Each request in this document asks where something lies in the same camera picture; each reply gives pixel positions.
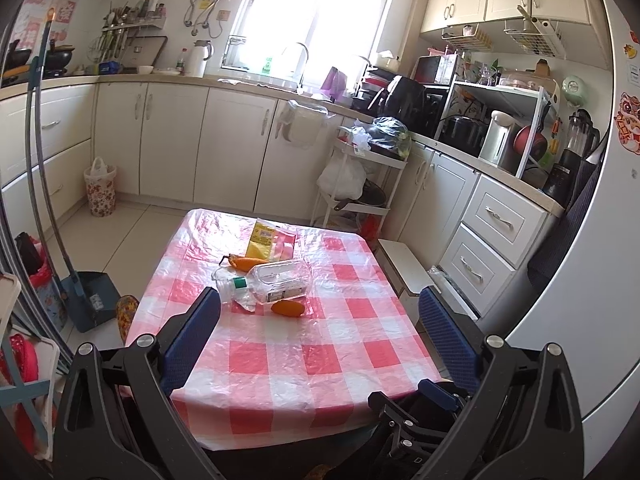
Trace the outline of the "clear plastic water bottle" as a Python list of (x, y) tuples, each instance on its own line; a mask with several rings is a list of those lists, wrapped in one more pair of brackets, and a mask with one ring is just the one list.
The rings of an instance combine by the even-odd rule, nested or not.
[(280, 300), (302, 298), (311, 286), (311, 272), (303, 260), (258, 264), (248, 272), (220, 266), (212, 275), (223, 304), (234, 302), (245, 311)]

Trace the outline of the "yellow snack wrapper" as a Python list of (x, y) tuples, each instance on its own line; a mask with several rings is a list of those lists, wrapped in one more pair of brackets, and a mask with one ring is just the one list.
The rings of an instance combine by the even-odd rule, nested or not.
[(275, 223), (258, 219), (250, 233), (245, 255), (266, 261), (294, 258), (296, 235)]

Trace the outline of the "small white step stool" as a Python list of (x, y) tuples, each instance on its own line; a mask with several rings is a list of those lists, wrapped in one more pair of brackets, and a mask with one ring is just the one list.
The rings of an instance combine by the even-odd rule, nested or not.
[(406, 244), (379, 240), (374, 254), (408, 317), (415, 323), (419, 317), (420, 293), (434, 282)]

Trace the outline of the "white drawer cabinet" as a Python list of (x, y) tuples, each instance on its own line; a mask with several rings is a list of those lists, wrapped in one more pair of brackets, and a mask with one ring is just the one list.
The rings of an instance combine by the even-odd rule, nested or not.
[(528, 308), (530, 257), (558, 221), (504, 184), (480, 177), (438, 266), (478, 318), (498, 307)]

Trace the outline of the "blue dustpan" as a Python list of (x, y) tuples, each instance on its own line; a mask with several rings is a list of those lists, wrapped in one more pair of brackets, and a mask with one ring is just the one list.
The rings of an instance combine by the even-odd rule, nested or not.
[(73, 321), (76, 330), (81, 333), (87, 333), (89, 330), (93, 330), (115, 317), (119, 292), (106, 273), (77, 271), (75, 269), (58, 228), (51, 202), (46, 167), (44, 166), (41, 140), (42, 75), (42, 59), (36, 55), (29, 65), (25, 110), (25, 160), (29, 194), (32, 200), (36, 228), (38, 232), (41, 232), (38, 198), (34, 191), (34, 172), (32, 171), (32, 168), (37, 166), (37, 176), (40, 181), (43, 203), (50, 221), (50, 229), (56, 244), (58, 244), (58, 249), (67, 270), (66, 278), (60, 278), (55, 271), (54, 265), (50, 263), (54, 286), (60, 294), (68, 316)]

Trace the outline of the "pink checkered tablecloth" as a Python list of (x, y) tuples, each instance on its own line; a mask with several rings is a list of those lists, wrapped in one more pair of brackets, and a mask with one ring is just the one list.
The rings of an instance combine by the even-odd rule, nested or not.
[(171, 397), (212, 451), (259, 448), (356, 429), (370, 393), (392, 399), (439, 380), (437, 367), (366, 241), (294, 226), (311, 270), (298, 318), (224, 308), (183, 388)]

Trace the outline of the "white refrigerator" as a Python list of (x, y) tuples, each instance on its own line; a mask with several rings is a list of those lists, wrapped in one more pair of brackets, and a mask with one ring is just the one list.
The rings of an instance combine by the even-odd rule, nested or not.
[(604, 0), (613, 49), (610, 135), (574, 242), (508, 336), (559, 344), (577, 390), (585, 474), (611, 451), (639, 404), (639, 0)]

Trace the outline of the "white shelf trolley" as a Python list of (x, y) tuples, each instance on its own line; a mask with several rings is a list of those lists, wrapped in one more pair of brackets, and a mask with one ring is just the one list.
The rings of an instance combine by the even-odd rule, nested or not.
[(357, 120), (349, 127), (341, 126), (317, 179), (317, 200), (326, 203), (326, 212), (320, 216), (319, 207), (314, 206), (310, 223), (324, 228), (331, 214), (344, 210), (368, 214), (374, 218), (373, 227), (382, 229), (398, 185), (386, 191), (374, 177), (379, 171), (387, 177), (391, 169), (401, 177), (410, 150), (409, 131), (396, 119), (386, 117), (370, 124)]

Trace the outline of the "white plastic bag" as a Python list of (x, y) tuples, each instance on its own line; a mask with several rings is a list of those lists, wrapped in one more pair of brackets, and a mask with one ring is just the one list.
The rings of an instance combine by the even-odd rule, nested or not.
[(366, 180), (366, 170), (358, 159), (335, 152), (318, 177), (317, 185), (336, 200), (358, 200)]

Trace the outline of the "dark striped cloth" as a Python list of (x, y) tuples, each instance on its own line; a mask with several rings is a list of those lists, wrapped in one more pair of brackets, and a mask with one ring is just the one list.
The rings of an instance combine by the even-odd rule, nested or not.
[(580, 163), (567, 212), (529, 260), (527, 276), (537, 294), (544, 291), (559, 270), (585, 219), (600, 178), (602, 158), (591, 155)]

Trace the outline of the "bag of vegetables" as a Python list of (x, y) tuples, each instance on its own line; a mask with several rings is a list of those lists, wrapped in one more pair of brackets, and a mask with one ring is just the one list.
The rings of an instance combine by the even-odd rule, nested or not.
[(411, 151), (411, 133), (398, 119), (375, 118), (366, 127), (372, 152), (398, 160), (406, 160)]

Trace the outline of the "black blender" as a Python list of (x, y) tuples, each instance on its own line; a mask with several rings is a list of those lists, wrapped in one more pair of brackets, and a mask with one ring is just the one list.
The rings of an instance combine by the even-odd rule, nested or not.
[(553, 165), (541, 191), (562, 207), (570, 202), (578, 169), (600, 141), (600, 131), (584, 108), (570, 115), (568, 144), (560, 160)]

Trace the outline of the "black air fryer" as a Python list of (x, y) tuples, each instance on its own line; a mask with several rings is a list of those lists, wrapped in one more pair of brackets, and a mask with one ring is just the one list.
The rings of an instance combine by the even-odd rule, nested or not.
[(391, 117), (402, 122), (410, 131), (418, 132), (426, 126), (426, 90), (405, 76), (395, 76), (372, 99), (368, 111), (375, 117)]

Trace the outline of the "microwave oven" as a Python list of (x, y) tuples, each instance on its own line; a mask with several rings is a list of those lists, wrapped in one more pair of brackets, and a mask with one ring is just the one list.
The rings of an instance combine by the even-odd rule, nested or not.
[(454, 53), (421, 56), (416, 62), (412, 78), (419, 84), (438, 84), (449, 86), (458, 64)]

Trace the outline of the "white thermos kettle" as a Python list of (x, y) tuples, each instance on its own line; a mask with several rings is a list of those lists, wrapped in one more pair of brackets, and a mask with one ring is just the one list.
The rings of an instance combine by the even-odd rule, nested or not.
[(212, 58), (213, 53), (214, 47), (210, 40), (196, 40), (186, 59), (186, 64), (184, 64), (183, 75), (202, 78), (206, 71), (206, 65)]

